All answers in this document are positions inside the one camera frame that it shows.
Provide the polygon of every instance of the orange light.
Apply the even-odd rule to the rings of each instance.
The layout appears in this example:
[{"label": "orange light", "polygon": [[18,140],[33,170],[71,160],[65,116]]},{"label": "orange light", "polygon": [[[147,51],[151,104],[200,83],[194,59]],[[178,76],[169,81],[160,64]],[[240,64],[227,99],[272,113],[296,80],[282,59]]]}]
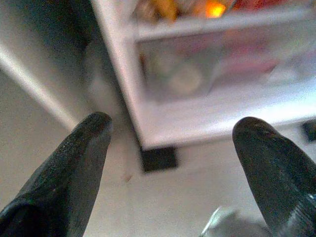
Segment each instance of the orange light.
[{"label": "orange light", "polygon": [[206,4],[205,16],[207,18],[218,18],[223,15],[225,10],[225,5],[219,2],[210,1]]}]

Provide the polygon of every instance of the crisper drawer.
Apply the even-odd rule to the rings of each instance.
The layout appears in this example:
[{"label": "crisper drawer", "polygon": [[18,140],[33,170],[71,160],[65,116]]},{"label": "crisper drawer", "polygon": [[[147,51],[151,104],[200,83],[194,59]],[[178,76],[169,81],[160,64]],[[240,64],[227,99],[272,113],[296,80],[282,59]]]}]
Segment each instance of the crisper drawer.
[{"label": "crisper drawer", "polygon": [[280,86],[316,74],[316,21],[138,43],[148,99],[205,97],[231,84]]}]

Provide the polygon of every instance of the floor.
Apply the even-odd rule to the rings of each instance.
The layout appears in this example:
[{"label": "floor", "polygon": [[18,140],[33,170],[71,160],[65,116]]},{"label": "floor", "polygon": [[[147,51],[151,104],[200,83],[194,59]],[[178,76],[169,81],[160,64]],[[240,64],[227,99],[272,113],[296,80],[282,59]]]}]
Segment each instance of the floor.
[{"label": "floor", "polygon": [[[280,132],[316,160],[299,125]],[[85,237],[194,237],[218,206],[263,221],[231,138],[178,149],[175,170],[143,174],[128,127],[114,133]]]}]

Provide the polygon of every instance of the open refrigerator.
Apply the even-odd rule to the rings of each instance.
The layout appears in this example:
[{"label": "open refrigerator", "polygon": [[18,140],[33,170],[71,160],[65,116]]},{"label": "open refrigerator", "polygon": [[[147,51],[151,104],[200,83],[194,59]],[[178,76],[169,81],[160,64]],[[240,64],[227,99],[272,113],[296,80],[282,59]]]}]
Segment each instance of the open refrigerator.
[{"label": "open refrigerator", "polygon": [[155,24],[137,0],[91,2],[143,149],[227,136],[246,116],[316,116],[314,2]]}]

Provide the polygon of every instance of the gray floor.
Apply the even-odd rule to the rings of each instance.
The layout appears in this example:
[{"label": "gray floor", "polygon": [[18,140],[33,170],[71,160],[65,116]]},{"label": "gray floor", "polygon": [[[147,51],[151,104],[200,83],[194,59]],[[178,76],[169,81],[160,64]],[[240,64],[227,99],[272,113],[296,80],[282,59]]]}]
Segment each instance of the gray floor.
[{"label": "gray floor", "polygon": [[[299,126],[283,128],[314,160]],[[220,205],[262,221],[232,140],[178,149],[176,170],[142,174],[131,131],[114,134],[85,237],[193,237]]]}]

